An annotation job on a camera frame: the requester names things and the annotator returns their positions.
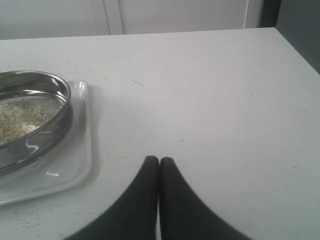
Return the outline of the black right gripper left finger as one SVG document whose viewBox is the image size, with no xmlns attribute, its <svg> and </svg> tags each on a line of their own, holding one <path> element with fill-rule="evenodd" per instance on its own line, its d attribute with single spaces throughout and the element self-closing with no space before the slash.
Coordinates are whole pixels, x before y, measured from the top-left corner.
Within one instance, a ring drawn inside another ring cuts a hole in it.
<svg viewBox="0 0 320 240">
<path fill-rule="evenodd" d="M 147 156 L 137 175 L 108 210 L 69 240 L 154 240 L 158 214 L 159 160 Z"/>
</svg>

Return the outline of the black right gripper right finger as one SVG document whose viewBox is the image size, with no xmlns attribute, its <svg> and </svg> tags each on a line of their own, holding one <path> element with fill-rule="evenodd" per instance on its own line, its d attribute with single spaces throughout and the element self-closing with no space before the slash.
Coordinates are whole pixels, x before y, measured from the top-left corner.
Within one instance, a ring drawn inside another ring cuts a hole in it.
<svg viewBox="0 0 320 240">
<path fill-rule="evenodd" d="M 159 169 L 159 218 L 163 240 L 249 239 L 203 203 L 172 158 L 162 158 Z"/>
</svg>

